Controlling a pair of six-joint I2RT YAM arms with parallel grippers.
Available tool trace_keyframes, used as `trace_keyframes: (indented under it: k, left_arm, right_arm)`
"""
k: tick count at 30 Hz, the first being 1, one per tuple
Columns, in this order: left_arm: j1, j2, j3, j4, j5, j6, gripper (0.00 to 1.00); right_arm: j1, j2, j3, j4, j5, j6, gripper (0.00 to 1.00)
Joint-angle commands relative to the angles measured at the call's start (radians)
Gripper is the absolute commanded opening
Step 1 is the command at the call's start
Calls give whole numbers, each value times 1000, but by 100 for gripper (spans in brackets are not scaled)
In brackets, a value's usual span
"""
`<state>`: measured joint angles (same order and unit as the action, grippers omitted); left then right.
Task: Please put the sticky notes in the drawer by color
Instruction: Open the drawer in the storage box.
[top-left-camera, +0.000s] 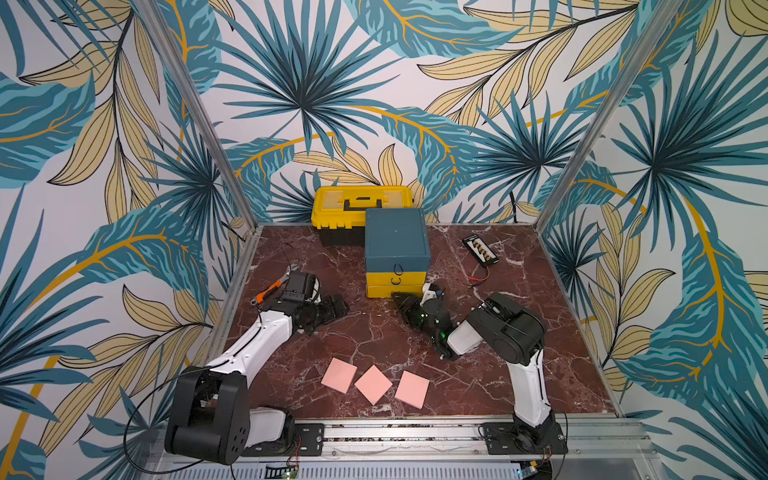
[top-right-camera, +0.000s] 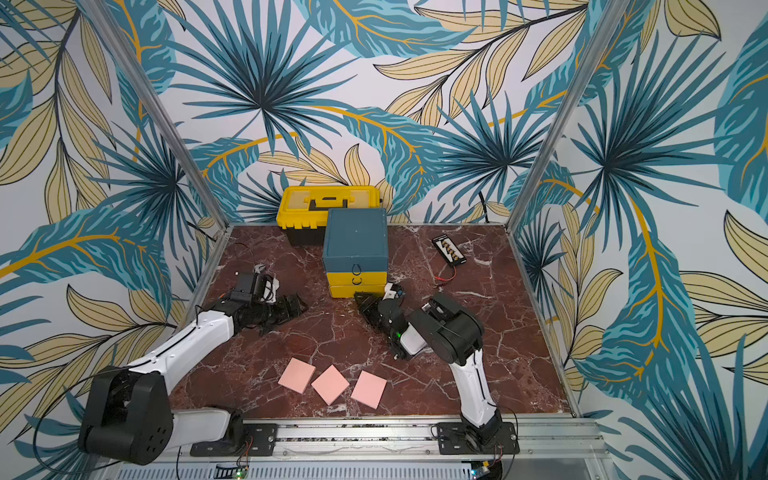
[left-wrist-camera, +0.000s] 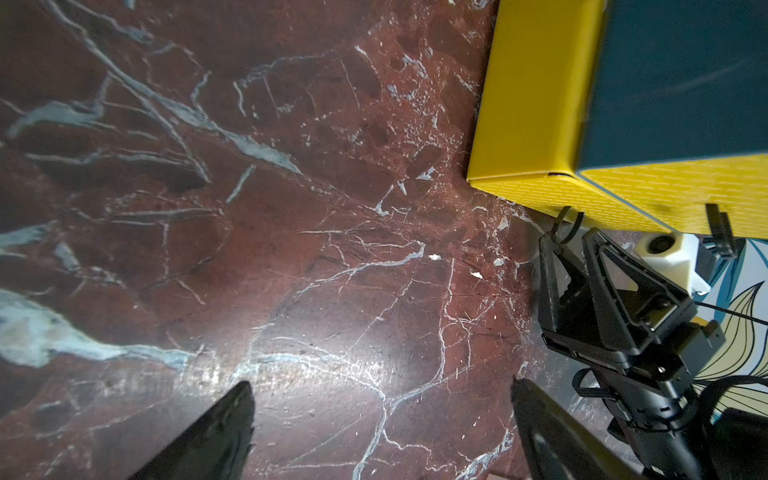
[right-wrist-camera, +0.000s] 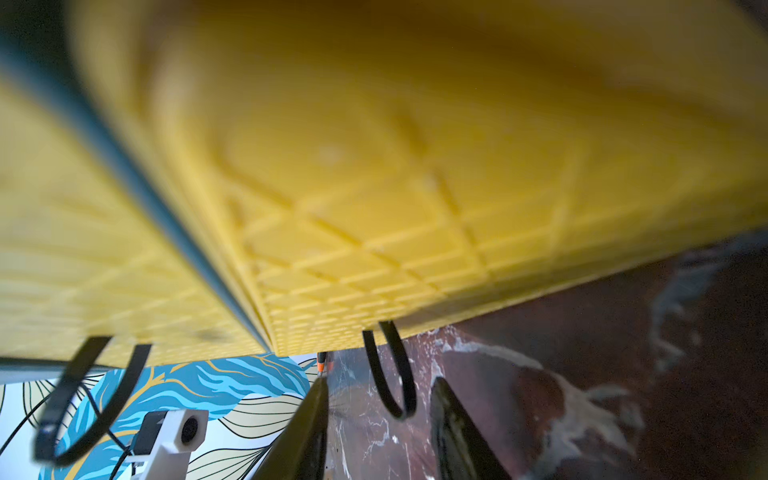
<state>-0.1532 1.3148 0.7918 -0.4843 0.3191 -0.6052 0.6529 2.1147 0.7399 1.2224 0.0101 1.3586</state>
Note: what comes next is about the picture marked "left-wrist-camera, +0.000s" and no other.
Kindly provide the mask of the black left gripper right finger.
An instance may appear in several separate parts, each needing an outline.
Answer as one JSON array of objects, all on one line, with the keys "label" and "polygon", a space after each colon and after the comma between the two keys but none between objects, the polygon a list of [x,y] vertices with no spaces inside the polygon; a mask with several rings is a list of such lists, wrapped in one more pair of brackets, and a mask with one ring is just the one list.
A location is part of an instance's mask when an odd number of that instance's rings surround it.
[{"label": "black left gripper right finger", "polygon": [[641,479],[534,382],[514,379],[518,435],[534,479]]}]

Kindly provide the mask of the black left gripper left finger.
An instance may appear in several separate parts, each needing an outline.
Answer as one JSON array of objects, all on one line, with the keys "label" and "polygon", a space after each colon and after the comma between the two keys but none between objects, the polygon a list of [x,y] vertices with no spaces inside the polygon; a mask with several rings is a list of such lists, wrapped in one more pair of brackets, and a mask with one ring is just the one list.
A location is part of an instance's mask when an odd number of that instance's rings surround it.
[{"label": "black left gripper left finger", "polygon": [[131,477],[241,479],[251,449],[254,414],[251,384],[241,381]]}]

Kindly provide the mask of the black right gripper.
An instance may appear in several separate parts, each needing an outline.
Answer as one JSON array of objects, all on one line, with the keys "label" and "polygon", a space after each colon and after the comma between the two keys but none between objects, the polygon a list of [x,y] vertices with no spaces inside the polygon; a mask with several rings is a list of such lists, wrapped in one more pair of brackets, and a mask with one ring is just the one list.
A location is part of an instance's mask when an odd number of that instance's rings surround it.
[{"label": "black right gripper", "polygon": [[603,402],[608,432],[645,472],[715,478],[692,384],[723,343],[720,327],[693,322],[687,291],[601,230],[590,229],[582,247],[586,266],[552,233],[539,240],[538,321],[547,347],[583,364],[573,389]]}]

